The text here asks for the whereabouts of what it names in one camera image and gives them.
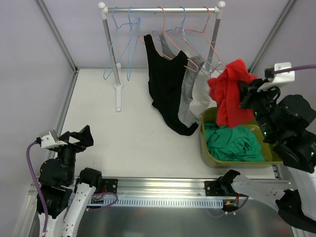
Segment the red tank top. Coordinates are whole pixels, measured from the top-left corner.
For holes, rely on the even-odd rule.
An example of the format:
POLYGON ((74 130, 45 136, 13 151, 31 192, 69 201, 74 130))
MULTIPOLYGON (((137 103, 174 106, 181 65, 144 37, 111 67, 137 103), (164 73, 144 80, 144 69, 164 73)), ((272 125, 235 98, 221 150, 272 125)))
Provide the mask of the red tank top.
POLYGON ((218 126, 236 127, 254 120, 250 109, 240 108, 239 82, 251 83, 256 79, 249 74, 242 59, 226 65, 225 70, 216 78, 210 78, 209 95, 217 103, 216 123, 218 126))

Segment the green tank top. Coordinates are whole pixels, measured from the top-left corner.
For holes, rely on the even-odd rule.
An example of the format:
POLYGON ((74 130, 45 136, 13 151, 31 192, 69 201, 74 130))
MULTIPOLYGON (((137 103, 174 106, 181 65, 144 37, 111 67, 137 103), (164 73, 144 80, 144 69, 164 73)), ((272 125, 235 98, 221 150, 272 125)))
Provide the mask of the green tank top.
POLYGON ((215 159, 224 162, 265 161, 260 143, 248 128, 241 125, 229 128, 206 123, 204 129, 207 150, 215 159))

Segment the light blue hanger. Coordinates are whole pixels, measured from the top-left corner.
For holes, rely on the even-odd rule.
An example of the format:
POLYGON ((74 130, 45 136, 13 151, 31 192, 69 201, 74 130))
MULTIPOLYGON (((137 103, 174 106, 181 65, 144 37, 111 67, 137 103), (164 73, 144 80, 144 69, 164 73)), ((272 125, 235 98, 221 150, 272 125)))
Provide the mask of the light blue hanger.
POLYGON ((128 61, 128 45, 130 39, 130 27, 129 27, 129 20, 124 22, 121 25, 118 25, 115 14, 119 13, 119 8, 115 6, 112 10, 109 10, 106 7, 103 11, 103 26, 106 35, 108 51, 109 51, 109 66, 112 67, 110 71, 108 68, 104 69, 103 72, 103 79, 107 80, 111 74, 117 76, 119 74, 119 63, 121 63, 122 58, 126 58, 128 61), (108 25, 108 17, 107 15, 111 14, 112 20, 115 24, 115 33, 113 36, 110 34, 110 29, 108 25))

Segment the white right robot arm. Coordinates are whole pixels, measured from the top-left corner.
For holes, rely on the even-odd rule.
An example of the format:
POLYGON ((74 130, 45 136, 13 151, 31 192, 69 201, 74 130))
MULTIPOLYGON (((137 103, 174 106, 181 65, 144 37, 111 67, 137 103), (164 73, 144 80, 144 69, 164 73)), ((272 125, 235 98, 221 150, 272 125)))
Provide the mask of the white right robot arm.
POLYGON ((240 108, 250 109, 264 137, 273 145, 296 184, 295 190, 277 190, 235 170, 219 180, 221 192, 246 195, 274 209, 290 226, 316 232, 316 135, 307 127, 316 112, 303 96, 287 95, 280 102, 280 88, 261 90, 262 79, 238 82, 240 108))

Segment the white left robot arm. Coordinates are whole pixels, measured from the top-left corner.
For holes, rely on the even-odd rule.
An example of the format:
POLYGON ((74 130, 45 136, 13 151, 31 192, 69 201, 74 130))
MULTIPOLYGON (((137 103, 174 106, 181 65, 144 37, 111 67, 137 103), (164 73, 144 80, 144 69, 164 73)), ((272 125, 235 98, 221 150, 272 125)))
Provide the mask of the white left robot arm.
POLYGON ((89 199, 103 187, 102 173, 84 168, 75 179, 76 155, 93 146, 90 126, 79 132, 42 133, 36 143, 57 153, 40 167, 37 212, 42 236, 75 237, 89 199))

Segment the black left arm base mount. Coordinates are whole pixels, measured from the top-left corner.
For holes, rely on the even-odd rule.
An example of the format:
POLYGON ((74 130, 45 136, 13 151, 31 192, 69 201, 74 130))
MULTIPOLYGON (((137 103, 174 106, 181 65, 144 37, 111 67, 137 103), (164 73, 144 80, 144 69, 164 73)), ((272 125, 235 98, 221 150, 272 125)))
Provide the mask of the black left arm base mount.
POLYGON ((114 178, 103 178, 101 186, 98 190, 99 193, 117 193, 118 179, 114 178))

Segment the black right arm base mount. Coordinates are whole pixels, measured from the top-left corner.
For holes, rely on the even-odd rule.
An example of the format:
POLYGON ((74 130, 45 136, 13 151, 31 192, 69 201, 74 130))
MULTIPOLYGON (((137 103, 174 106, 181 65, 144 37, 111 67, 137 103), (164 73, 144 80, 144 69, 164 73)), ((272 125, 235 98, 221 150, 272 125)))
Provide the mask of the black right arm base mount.
POLYGON ((204 181, 204 191, 207 197, 225 197, 231 194, 221 187, 221 184, 218 180, 204 181))

